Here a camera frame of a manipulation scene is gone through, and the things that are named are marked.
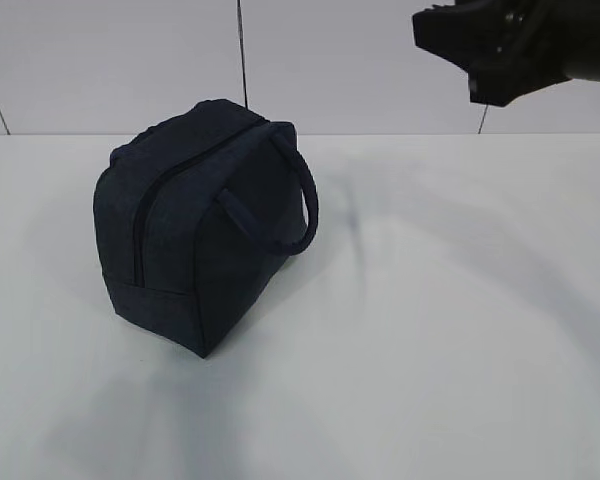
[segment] white tabletop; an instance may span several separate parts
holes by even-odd
[[[303,137],[314,245],[208,360],[115,316],[125,137],[0,137],[0,480],[600,479],[600,136]]]

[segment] zipper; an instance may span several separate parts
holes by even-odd
[[[173,167],[165,170],[154,180],[154,182],[149,186],[146,190],[142,198],[140,199],[140,204],[138,205],[138,210],[136,211],[136,216],[133,221],[133,274],[134,274],[134,283],[138,287],[144,287],[145,278],[144,278],[144,230],[147,224],[147,218],[149,216],[149,211],[153,206],[156,198],[158,197],[158,193],[160,189],[164,187],[171,179],[181,174],[185,170],[188,170],[195,165],[198,165],[200,162],[206,160],[211,155],[219,151],[220,149],[226,147],[228,144],[236,140],[238,137],[244,135],[250,130],[253,130],[256,127],[262,126],[268,121],[264,118],[261,118],[257,122],[252,123],[251,125],[239,130],[234,133],[227,139],[222,142],[214,145],[213,147],[205,150],[198,155],[191,157],[183,162],[174,165]]]

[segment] fabric bag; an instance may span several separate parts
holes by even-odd
[[[294,126],[228,100],[116,148],[93,209],[116,313],[203,358],[318,227]]]

